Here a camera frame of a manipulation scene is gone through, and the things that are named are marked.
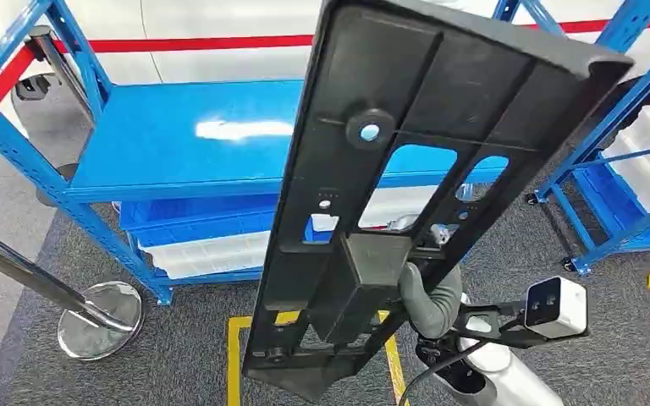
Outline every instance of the black cable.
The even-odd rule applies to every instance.
[[[420,375],[415,376],[415,379],[410,381],[410,383],[407,385],[405,388],[405,391],[402,393],[402,398],[399,399],[399,403],[397,403],[397,406],[405,406],[405,403],[407,402],[407,395],[410,394],[410,391],[412,388],[414,388],[418,383],[422,382],[425,380],[425,378],[428,378],[429,376],[432,376],[435,374],[435,372],[443,369],[445,366],[451,365],[463,358],[465,358],[467,355],[474,353],[478,349],[484,347],[487,345],[487,342],[480,341],[479,343],[476,343],[475,345],[469,347],[465,351],[462,351],[461,353],[457,353],[452,355],[451,357],[445,359],[444,361],[440,361],[437,364],[429,367],[427,370],[422,372]]]

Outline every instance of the blue metal shelf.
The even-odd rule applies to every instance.
[[[301,80],[114,86],[68,196],[77,201],[276,195]],[[454,164],[431,148],[395,154],[383,187],[437,184]],[[492,182],[507,161],[473,178]]]
[[[522,0],[545,29],[559,32],[534,0]],[[609,23],[604,45],[627,47],[650,20],[650,1]],[[494,18],[511,21],[520,1],[500,0]],[[0,153],[104,250],[169,305],[173,285],[255,280],[257,269],[168,279],[149,266],[86,204],[198,196],[274,195],[280,191],[302,81],[113,85],[64,0],[30,0],[0,40],[0,67],[45,14],[78,65],[96,127],[72,181],[65,180],[0,113]],[[636,26],[625,27],[638,18]],[[395,155],[379,187],[437,184],[454,157],[434,151]],[[467,182],[494,181],[506,160],[489,159]]]
[[[631,16],[635,9],[629,2],[618,15]],[[639,2],[638,6],[650,12],[650,2]],[[618,38],[619,46],[631,44],[628,36],[622,39],[613,32],[607,36]],[[569,218],[573,228],[585,245],[584,255],[571,258],[565,266],[580,274],[591,271],[591,265],[608,255],[619,252],[650,250],[650,213],[639,204],[636,195],[609,168],[609,162],[631,159],[636,156],[650,155],[650,149],[622,156],[592,159],[596,148],[612,134],[624,119],[639,106],[650,93],[650,69],[612,108],[594,130],[577,146],[570,156],[554,170],[531,198],[532,202],[544,203],[548,196],[554,195]],[[572,178],[579,193],[594,212],[608,239],[600,245],[592,241],[579,215],[562,192],[561,184]]]

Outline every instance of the blue storage bin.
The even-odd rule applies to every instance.
[[[125,201],[120,227],[143,247],[257,233],[271,228],[277,203],[277,195]]]
[[[572,173],[582,197],[609,237],[631,227],[647,211],[629,184],[608,163],[577,169]],[[650,228],[624,244],[626,250],[650,250]]]

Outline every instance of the shelf board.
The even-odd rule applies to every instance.
[[[80,201],[277,194],[302,83],[116,86],[67,193]],[[396,154],[381,186],[438,183],[454,163],[439,152]],[[490,160],[469,180],[491,182],[505,166]]]

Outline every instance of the caster wheel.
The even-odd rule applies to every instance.
[[[574,267],[574,263],[572,263],[572,258],[571,257],[566,257],[564,258],[560,264],[564,267],[565,271],[567,272],[576,272],[576,268]]]
[[[525,201],[529,206],[536,206],[539,203],[537,196],[533,193],[525,195]]]

